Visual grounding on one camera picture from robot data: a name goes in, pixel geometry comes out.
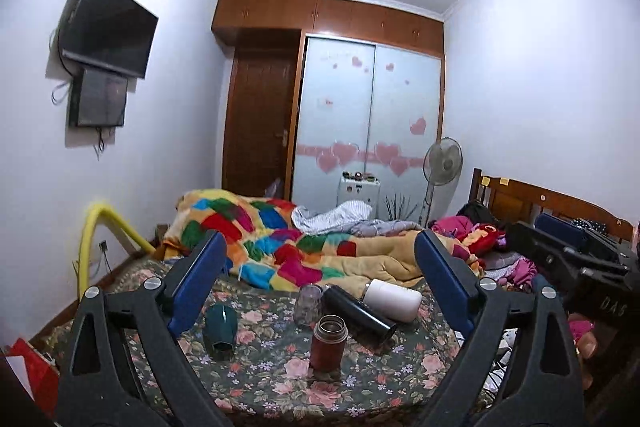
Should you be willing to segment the red paper bag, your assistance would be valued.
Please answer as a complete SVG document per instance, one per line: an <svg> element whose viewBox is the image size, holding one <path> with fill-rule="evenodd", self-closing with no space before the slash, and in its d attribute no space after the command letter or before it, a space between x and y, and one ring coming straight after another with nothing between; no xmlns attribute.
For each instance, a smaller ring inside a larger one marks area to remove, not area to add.
<svg viewBox="0 0 640 427"><path fill-rule="evenodd" d="M58 405L60 373L51 359L23 338L15 340L2 357L39 410L53 419Z"/></svg>

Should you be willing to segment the white small cabinet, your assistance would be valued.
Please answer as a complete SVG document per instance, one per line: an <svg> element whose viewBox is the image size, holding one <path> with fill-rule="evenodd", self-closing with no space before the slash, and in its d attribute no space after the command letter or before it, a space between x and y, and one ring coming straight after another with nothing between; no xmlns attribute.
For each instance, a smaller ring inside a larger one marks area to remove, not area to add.
<svg viewBox="0 0 640 427"><path fill-rule="evenodd" d="M370 218L378 217L381 182L376 176L367 173L344 171L337 185L337 205L349 200L360 200L371 207Z"/></svg>

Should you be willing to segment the red plush pillow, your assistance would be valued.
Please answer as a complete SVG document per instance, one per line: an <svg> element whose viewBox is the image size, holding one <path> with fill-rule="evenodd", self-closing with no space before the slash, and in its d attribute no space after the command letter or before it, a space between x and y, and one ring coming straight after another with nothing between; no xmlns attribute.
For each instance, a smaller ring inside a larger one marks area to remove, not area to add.
<svg viewBox="0 0 640 427"><path fill-rule="evenodd" d="M503 236L504 232L495 225L484 223L477 225L461 243L471 254L483 258L495 249Z"/></svg>

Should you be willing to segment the floral green quilt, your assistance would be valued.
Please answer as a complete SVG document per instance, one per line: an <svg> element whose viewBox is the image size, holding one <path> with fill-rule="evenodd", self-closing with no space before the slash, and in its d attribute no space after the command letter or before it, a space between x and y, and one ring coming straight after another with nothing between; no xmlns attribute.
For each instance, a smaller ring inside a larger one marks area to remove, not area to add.
<svg viewBox="0 0 640 427"><path fill-rule="evenodd" d="M425 284L416 321L398 327L372 351L347 340L341 372L320 377L309 365L311 330L294 322L289 293L217 280L207 306L238 314L230 357L205 346L204 323L179 346L209 394L237 426L409 426L444 378L461 347Z"/></svg>

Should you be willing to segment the colourful patchwork blanket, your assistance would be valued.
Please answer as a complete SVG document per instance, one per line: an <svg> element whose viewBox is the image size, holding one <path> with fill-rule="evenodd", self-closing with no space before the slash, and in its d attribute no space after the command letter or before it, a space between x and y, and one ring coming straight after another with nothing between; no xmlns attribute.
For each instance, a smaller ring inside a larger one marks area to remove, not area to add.
<svg viewBox="0 0 640 427"><path fill-rule="evenodd" d="M292 221L294 205L282 199L245 197L210 188L184 194L164 234L164 259L189 256L205 233L227 244L224 273L272 291L335 284L359 298L373 280L412 287L422 280L414 243L419 232L358 237L306 234Z"/></svg>

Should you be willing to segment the white wardrobe with hearts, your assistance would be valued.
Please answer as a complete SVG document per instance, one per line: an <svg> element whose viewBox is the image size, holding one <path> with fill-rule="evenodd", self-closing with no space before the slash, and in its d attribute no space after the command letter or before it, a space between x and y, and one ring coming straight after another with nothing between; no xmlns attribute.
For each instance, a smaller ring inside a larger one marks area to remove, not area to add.
<svg viewBox="0 0 640 427"><path fill-rule="evenodd" d="M299 95L291 197L337 206L344 171L381 182L378 219L418 221L423 158L436 141L442 61L349 40L311 37Z"/></svg>

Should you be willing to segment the white thermos bottle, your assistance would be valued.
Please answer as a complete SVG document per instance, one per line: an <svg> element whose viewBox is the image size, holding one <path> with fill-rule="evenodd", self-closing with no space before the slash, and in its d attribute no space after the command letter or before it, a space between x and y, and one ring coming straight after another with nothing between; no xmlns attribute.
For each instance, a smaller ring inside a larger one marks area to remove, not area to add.
<svg viewBox="0 0 640 427"><path fill-rule="evenodd" d="M363 293L362 302L393 321L410 323L418 316L422 294L381 280L372 280Z"/></svg>

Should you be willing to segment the dark teal faceted cup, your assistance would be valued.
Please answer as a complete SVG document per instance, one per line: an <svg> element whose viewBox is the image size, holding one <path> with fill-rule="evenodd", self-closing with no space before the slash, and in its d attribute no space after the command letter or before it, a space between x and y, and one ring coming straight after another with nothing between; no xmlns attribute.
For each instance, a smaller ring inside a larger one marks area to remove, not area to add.
<svg viewBox="0 0 640 427"><path fill-rule="evenodd" d="M208 354L218 361L230 360L238 335L238 314L235 309L216 303L205 313L203 343Z"/></svg>

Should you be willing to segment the red steel thermos cup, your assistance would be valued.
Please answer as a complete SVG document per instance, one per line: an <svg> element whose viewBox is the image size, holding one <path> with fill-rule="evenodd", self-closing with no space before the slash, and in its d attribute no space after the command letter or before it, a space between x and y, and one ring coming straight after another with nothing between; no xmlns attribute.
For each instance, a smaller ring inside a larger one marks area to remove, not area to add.
<svg viewBox="0 0 640 427"><path fill-rule="evenodd" d="M348 336L349 331L341 317L335 314L320 317L312 331L309 378L335 381L340 376Z"/></svg>

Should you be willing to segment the wooden headboard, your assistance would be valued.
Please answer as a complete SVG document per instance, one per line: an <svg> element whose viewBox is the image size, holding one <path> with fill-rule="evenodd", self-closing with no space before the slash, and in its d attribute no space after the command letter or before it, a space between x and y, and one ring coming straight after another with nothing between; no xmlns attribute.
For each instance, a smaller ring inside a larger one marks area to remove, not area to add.
<svg viewBox="0 0 640 427"><path fill-rule="evenodd" d="M605 225L606 231L620 242L631 242L634 227L597 205L585 200L526 182L486 176L480 168L472 174L469 201L478 200L501 221L533 223L541 213L572 220L582 218Z"/></svg>

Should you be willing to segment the clear plastic cup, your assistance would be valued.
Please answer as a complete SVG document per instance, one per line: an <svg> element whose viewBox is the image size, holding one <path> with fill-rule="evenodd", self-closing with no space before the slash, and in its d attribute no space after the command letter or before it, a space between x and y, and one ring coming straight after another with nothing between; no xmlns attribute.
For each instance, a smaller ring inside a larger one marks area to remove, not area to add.
<svg viewBox="0 0 640 427"><path fill-rule="evenodd" d="M322 314L323 289L317 284L308 284L299 289L293 319L299 326L311 326Z"/></svg>

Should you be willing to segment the black thermos bottle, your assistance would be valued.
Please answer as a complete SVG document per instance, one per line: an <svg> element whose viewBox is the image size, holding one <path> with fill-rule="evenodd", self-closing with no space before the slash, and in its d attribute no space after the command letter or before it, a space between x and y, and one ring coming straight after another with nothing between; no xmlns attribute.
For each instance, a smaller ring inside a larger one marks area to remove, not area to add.
<svg viewBox="0 0 640 427"><path fill-rule="evenodd" d="M380 347L396 333L397 324L375 312L340 286L330 285L322 295L324 309L341 317L349 332L367 346Z"/></svg>

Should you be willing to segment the white striped cloth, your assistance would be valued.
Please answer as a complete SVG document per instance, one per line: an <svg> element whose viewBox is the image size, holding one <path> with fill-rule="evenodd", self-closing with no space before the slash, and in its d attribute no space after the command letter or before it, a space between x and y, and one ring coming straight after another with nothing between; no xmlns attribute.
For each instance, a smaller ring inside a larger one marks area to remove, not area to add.
<svg viewBox="0 0 640 427"><path fill-rule="evenodd" d="M315 212L297 206L291 213L294 227L309 235L348 232L361 221L367 221L373 208L362 200L348 200L326 212Z"/></svg>

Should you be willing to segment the standing electric fan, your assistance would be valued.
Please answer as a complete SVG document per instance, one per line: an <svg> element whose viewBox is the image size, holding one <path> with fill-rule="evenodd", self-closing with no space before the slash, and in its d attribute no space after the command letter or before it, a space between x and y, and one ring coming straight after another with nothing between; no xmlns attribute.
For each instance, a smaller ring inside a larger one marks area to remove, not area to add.
<svg viewBox="0 0 640 427"><path fill-rule="evenodd" d="M454 181L462 170L463 153L459 142L445 136L436 140L425 153L422 171L426 190L419 215L420 225L427 225L436 187Z"/></svg>

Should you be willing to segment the small dark wall monitor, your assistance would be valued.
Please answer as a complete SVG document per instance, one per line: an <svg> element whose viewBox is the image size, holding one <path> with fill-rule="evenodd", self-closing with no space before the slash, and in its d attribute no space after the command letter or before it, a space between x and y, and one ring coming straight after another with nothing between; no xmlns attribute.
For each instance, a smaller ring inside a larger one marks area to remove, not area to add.
<svg viewBox="0 0 640 427"><path fill-rule="evenodd" d="M84 68L72 81L68 125L71 128L117 128L125 122L128 80Z"/></svg>

